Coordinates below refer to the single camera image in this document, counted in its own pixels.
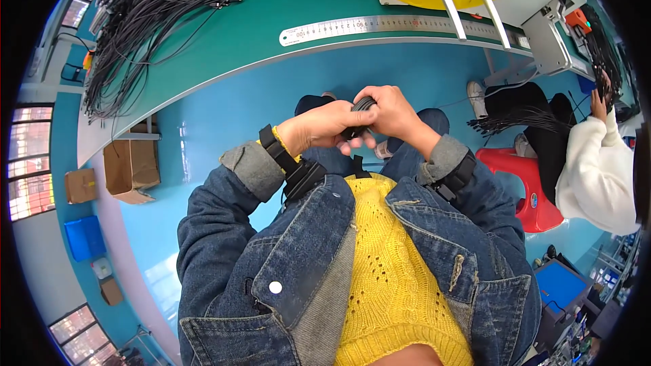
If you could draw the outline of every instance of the person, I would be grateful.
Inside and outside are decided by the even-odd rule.
[[[605,73],[604,79],[609,86]],[[597,90],[592,90],[592,113],[577,124],[565,94],[556,94],[548,102],[533,82],[490,87],[488,95],[477,82],[469,82],[467,93],[477,119],[534,107],[571,126],[566,131],[528,126],[516,137],[516,152],[521,157],[537,157],[543,193],[564,218],[584,218],[616,235],[639,229],[633,200],[633,151],[617,131],[614,108],[607,113],[609,94],[600,99]]]
[[[377,102],[368,111],[304,97],[273,129],[328,174],[262,231],[248,216],[284,173],[260,143],[226,151],[192,192],[178,226],[183,364],[522,362],[542,306],[515,200],[477,161],[448,202],[431,184],[474,158],[444,113],[417,114],[397,87],[355,102],[365,96]],[[351,151],[376,143],[368,132],[345,142],[349,126],[402,143],[379,174],[355,168]]]

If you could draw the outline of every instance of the black pants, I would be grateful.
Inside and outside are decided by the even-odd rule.
[[[486,111],[489,116],[508,116],[523,106],[533,106],[552,113],[563,123],[576,125],[574,110],[565,94],[556,94],[548,102],[542,89],[533,82],[521,87],[502,89],[491,95],[498,87],[486,90]],[[556,183],[565,166],[569,131],[554,133],[537,127],[527,127],[524,131],[529,144],[538,155],[540,184],[545,197],[556,204]]]

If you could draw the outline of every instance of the blue floor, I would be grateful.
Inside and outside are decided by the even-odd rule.
[[[496,64],[507,56],[492,52]],[[477,150],[486,139],[466,125],[474,117],[466,100],[466,82],[481,80],[490,71],[483,49],[461,45],[392,44],[332,50],[280,61],[240,73],[175,102],[158,112],[162,139],[158,142],[161,184],[151,189],[156,199],[143,205],[121,203],[122,214],[139,271],[170,327],[176,333],[180,284],[176,276],[176,226],[185,215],[191,191],[202,183],[218,159],[258,130],[293,116],[305,94],[330,90],[352,100],[366,85],[397,85],[415,110],[440,107],[451,122],[451,135]],[[573,73],[540,77],[535,82],[551,98],[570,90],[583,98]],[[589,110],[589,102],[581,109]],[[517,128],[493,136],[488,147],[513,144]],[[364,161],[374,159],[372,151]],[[516,177],[500,175],[515,194],[524,188]],[[262,229],[280,208],[280,193],[251,216]],[[550,243],[571,261],[578,261],[603,232],[584,220],[571,220],[542,234],[527,235],[527,258],[541,257]]]

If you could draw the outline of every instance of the white sneaker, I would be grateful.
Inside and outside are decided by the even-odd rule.
[[[375,151],[376,157],[378,157],[381,160],[388,159],[389,157],[393,156],[393,153],[389,152],[389,141],[385,140],[384,142],[381,142],[375,148],[373,151]]]
[[[482,85],[480,85],[478,82],[470,81],[468,82],[468,85],[466,85],[466,93],[468,94],[468,100],[470,101],[470,104],[473,106],[473,110],[475,111],[475,117],[479,119],[488,116],[488,113],[486,112],[486,103],[484,102],[485,95],[484,90],[482,89]]]
[[[513,146],[516,149],[516,154],[518,157],[527,157],[529,159],[537,159],[538,155],[529,144],[527,137],[524,133],[519,133],[516,136],[516,139],[513,141]]]

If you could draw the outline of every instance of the white container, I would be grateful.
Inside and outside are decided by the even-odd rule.
[[[93,267],[95,276],[97,276],[97,278],[100,280],[105,279],[113,273],[111,270],[111,265],[109,264],[109,260],[106,257],[100,257],[99,259],[95,260],[91,263],[91,267]]]

